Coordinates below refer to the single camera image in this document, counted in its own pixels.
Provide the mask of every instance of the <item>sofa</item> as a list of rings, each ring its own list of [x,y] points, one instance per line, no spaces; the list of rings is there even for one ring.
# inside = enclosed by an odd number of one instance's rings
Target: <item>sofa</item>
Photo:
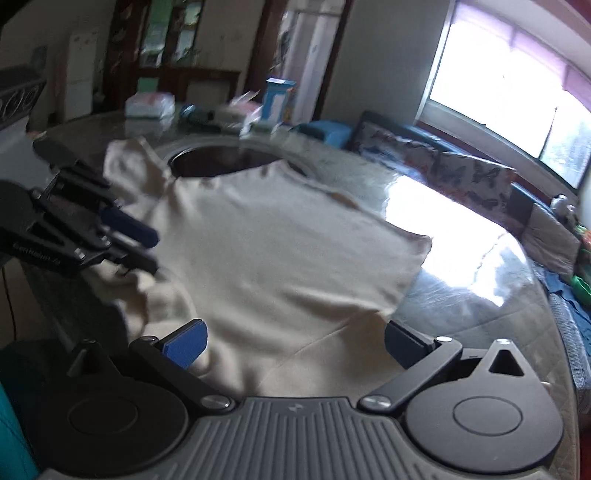
[[[534,205],[549,206],[517,183],[505,165],[474,157],[419,127],[400,125],[365,111],[354,128],[333,121],[301,124],[295,130],[336,148],[400,171],[500,224],[521,239]]]

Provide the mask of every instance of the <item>metal screw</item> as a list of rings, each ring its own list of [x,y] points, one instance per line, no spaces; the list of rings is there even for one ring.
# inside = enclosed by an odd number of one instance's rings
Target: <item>metal screw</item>
[[[154,335],[144,335],[143,337],[139,337],[139,339],[148,343],[156,343],[160,340],[158,337],[155,337]]]
[[[361,399],[361,405],[366,410],[378,413],[388,410],[392,406],[392,400],[383,395],[368,395]]]
[[[232,405],[232,400],[224,395],[207,395],[201,399],[201,405],[208,410],[225,410]]]

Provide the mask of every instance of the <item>wooden door frame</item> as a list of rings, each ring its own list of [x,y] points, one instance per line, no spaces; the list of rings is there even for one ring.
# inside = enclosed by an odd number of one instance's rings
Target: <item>wooden door frame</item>
[[[354,0],[345,0],[343,11],[340,15],[339,26],[335,34],[332,49],[330,51],[329,61],[326,64],[326,71],[322,78],[320,92],[316,100],[316,107],[314,109],[313,119],[320,118],[326,94],[330,85],[333,71],[335,69],[336,59],[339,55],[340,45],[345,34],[345,28],[351,7]],[[265,82],[267,81],[268,72],[273,63],[275,50],[277,48],[277,37],[279,36],[279,29],[283,13],[287,8],[288,0],[266,0],[262,9],[261,20],[256,31],[255,42],[252,48],[251,61],[248,66],[246,74],[246,82],[244,83],[244,92],[257,90],[261,93],[256,98],[262,101],[262,94],[265,91]]]

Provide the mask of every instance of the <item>window frame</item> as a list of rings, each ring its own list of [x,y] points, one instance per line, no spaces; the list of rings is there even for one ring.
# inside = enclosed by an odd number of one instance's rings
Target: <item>window frame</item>
[[[540,151],[540,156],[539,157],[533,157],[532,155],[530,155],[529,153],[527,153],[525,150],[523,150],[522,148],[520,148],[519,146],[517,146],[516,144],[514,144],[513,142],[511,142],[510,140],[506,139],[505,137],[502,137],[501,135],[497,134],[495,131],[491,130],[490,128],[488,128],[485,124],[481,124],[479,122],[477,122],[476,120],[464,115],[461,112],[458,112],[457,110],[454,110],[451,107],[448,107],[447,105],[444,105],[443,103],[440,103],[436,100],[432,100],[431,99],[431,93],[433,91],[433,87],[435,85],[435,82],[437,81],[437,75],[439,74],[439,68],[441,67],[441,61],[443,59],[443,55],[445,54],[445,49],[447,47],[447,41],[449,38],[449,31],[451,30],[451,26],[453,25],[453,18],[456,15],[456,11],[457,8],[460,4],[465,4],[465,5],[470,5],[474,8],[477,8],[485,13],[487,13],[488,15],[491,15],[505,23],[507,23],[508,25],[510,25],[513,28],[513,32],[512,32],[512,37],[515,38],[517,32],[522,32],[525,35],[528,35],[529,37],[531,37],[533,40],[535,40],[536,42],[540,43],[540,45],[542,45],[544,48],[547,48],[548,50],[550,50],[552,53],[554,53],[555,55],[559,56],[561,59],[563,59],[566,64],[568,65],[568,67],[574,67],[575,69],[578,70],[577,66],[574,65],[569,59],[565,58],[563,55],[561,55],[559,52],[557,52],[555,49],[553,49],[550,45],[548,45],[545,41],[541,40],[540,38],[536,37],[535,35],[529,33],[527,30],[524,30],[523,28],[521,28],[519,25],[516,25],[514,22],[506,19],[505,17],[503,17],[502,15],[499,15],[496,12],[492,12],[486,8],[482,8],[480,5],[475,6],[473,5],[471,2],[469,1],[464,1],[464,2],[456,2],[456,5],[454,6],[454,13],[452,14],[452,21],[450,22],[450,28],[447,30],[447,35],[445,38],[445,43],[443,46],[443,49],[441,51],[441,56],[438,59],[437,62],[437,70],[435,72],[435,75],[433,76],[433,81],[431,82],[431,85],[429,86],[429,95],[427,96],[427,101],[436,104],[439,108],[442,108],[444,111],[449,111],[450,113],[453,113],[456,116],[459,116],[460,118],[462,118],[465,122],[473,125],[474,127],[480,128],[481,130],[486,131],[486,133],[488,135],[490,135],[492,138],[505,143],[506,145],[510,145],[511,148],[517,150],[522,156],[524,156],[525,158],[529,159],[530,161],[532,161],[533,163],[535,163],[536,165],[541,166],[545,171],[547,171],[548,173],[550,173],[554,178],[556,178],[558,181],[560,181],[560,183],[562,183],[564,186],[566,186],[571,192],[573,192],[574,194],[578,195],[581,187],[583,186],[583,184],[585,184],[587,177],[589,175],[589,170],[591,170],[591,153],[589,154],[589,157],[587,158],[587,163],[585,165],[585,168],[583,170],[583,174],[581,175],[581,178],[577,184],[577,186],[572,186],[567,180],[565,180],[558,172],[554,171],[550,166],[548,166],[546,163],[544,163],[543,161],[540,160],[541,156],[544,154],[544,151],[546,149],[546,146],[548,145],[548,139],[550,138],[550,134],[552,132],[552,127],[554,126],[554,120],[556,118],[556,112],[554,113],[554,119],[552,120],[552,124],[550,125],[550,129],[548,130],[548,133],[546,134],[546,138],[544,140],[544,146],[542,147],[542,150]]]

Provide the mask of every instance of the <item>window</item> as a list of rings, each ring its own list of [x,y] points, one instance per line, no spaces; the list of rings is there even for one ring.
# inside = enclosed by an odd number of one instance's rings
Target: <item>window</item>
[[[591,80],[519,28],[458,4],[430,99],[579,188],[591,155]]]

